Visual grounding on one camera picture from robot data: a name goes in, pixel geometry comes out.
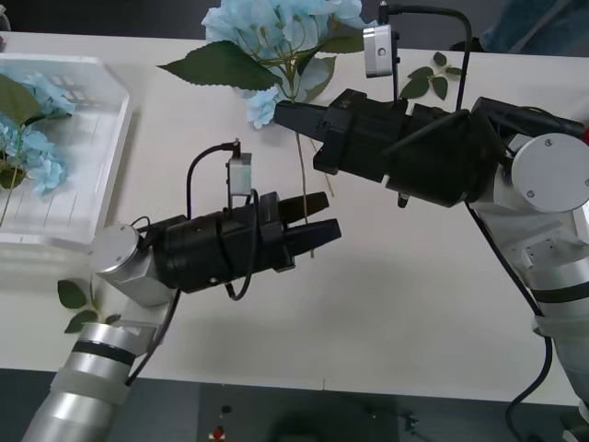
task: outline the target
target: artificial leaf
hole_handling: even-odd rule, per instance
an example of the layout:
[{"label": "artificial leaf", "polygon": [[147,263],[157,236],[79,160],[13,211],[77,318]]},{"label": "artificial leaf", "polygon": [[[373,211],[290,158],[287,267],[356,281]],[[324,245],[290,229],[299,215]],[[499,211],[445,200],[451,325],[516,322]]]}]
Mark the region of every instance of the artificial leaf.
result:
[{"label": "artificial leaf", "polygon": [[121,318],[121,315],[110,315],[104,320],[104,323],[111,325],[111,324],[114,324],[120,318]]},{"label": "artificial leaf", "polygon": [[461,76],[462,75],[462,69],[460,69],[459,67],[447,67],[445,69],[445,72],[447,74],[450,74],[451,76]]},{"label": "artificial leaf", "polygon": [[266,90],[283,82],[231,41],[209,43],[159,67],[194,85]]},{"label": "artificial leaf", "polygon": [[424,96],[429,88],[430,82],[427,78],[413,78],[403,90],[401,90],[400,97],[402,99],[418,99],[419,97]]},{"label": "artificial leaf", "polygon": [[432,86],[435,95],[441,99],[445,99],[446,95],[448,95],[448,80],[442,76],[437,76],[432,78]]},{"label": "artificial leaf", "polygon": [[40,114],[40,104],[26,87],[0,74],[0,112],[20,127]]},{"label": "artificial leaf", "polygon": [[3,169],[2,171],[0,171],[0,187],[9,190],[12,186],[12,180],[14,180],[15,184],[13,189],[15,189],[22,183],[26,176],[27,174],[23,169],[17,170],[16,177],[14,168]]},{"label": "artificial leaf", "polygon": [[328,53],[355,53],[363,50],[364,36],[362,32],[332,37],[321,46],[321,51]]},{"label": "artificial leaf", "polygon": [[419,69],[414,70],[411,72],[408,77],[409,78],[423,78],[425,76],[432,76],[433,69],[430,66],[420,67]]},{"label": "artificial leaf", "polygon": [[67,328],[65,329],[64,333],[80,333],[82,328],[84,328],[84,324],[88,322],[96,322],[98,320],[98,314],[94,310],[84,310],[80,311],[77,315],[75,315],[70,323],[67,324]]},{"label": "artificial leaf", "polygon": [[59,302],[65,308],[82,308],[88,301],[82,289],[72,281],[59,281],[57,283]]},{"label": "artificial leaf", "polygon": [[441,52],[436,52],[433,55],[433,60],[440,67],[446,66],[448,64],[448,60],[445,58],[445,55],[443,55]]},{"label": "artificial leaf", "polygon": [[319,52],[320,49],[321,46],[318,46],[313,51],[303,53],[301,56],[297,57],[296,60],[294,60],[294,67],[300,76],[303,76],[303,73],[305,72],[309,62],[313,60],[313,57],[317,54],[317,52]]},{"label": "artificial leaf", "polygon": [[325,88],[328,86],[329,82],[331,81],[331,78],[333,78],[333,73],[335,72],[336,58],[338,57],[326,57],[321,59],[328,65],[329,75],[323,83],[319,83],[315,87],[312,87],[307,90],[305,103],[310,103],[311,101],[316,99],[319,96],[319,94],[323,92]]}]

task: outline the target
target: plastic tray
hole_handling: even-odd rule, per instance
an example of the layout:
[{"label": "plastic tray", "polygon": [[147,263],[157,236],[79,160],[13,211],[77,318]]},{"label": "plastic tray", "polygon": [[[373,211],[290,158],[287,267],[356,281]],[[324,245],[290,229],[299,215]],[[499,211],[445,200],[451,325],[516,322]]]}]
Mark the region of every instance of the plastic tray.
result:
[{"label": "plastic tray", "polygon": [[[67,165],[65,184],[44,196],[34,194],[28,180],[16,188],[0,227],[0,247],[83,248],[105,223],[131,119],[129,93],[95,58],[8,53],[0,54],[0,64],[47,76],[76,105],[71,118],[48,121],[45,128]],[[0,193],[1,210],[7,195]]]}]

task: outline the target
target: white table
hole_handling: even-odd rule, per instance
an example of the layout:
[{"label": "white table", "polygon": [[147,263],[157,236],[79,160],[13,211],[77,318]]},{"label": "white table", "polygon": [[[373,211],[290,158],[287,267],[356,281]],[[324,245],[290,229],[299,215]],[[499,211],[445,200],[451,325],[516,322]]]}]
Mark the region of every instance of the white table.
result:
[{"label": "white table", "polygon": [[[111,221],[152,220],[184,212],[184,176],[204,148],[238,136],[254,154],[260,192],[300,194],[292,133],[254,131],[245,103],[229,87],[194,87],[156,69],[202,44],[105,37],[3,33],[7,52],[90,55],[105,60],[132,91],[135,113],[110,207]],[[400,78],[428,64],[431,52],[402,51]],[[461,54],[449,53],[454,65]],[[473,54],[465,106],[479,96],[534,105],[568,118],[589,117],[589,60]],[[361,54],[340,56],[319,104],[346,87],[390,96],[390,78],[366,80]],[[428,94],[420,102],[450,110]],[[308,187],[326,190],[310,170]],[[196,213],[225,203],[222,155],[195,175]],[[151,180],[141,180],[146,174]],[[543,343],[531,312],[462,206],[410,201],[372,182],[332,178],[336,198],[322,216],[337,217],[343,238],[305,257],[294,271],[254,278],[247,297],[223,289],[186,296],[165,344],[147,366],[150,378],[509,401],[536,377]],[[443,230],[444,235],[435,232]],[[88,270],[75,263],[0,273],[0,367],[56,370],[74,342],[62,334],[71,314],[55,295],[58,277]],[[29,275],[37,271],[37,276]],[[123,298],[108,290],[107,307]],[[558,363],[530,401],[575,404]]]}]

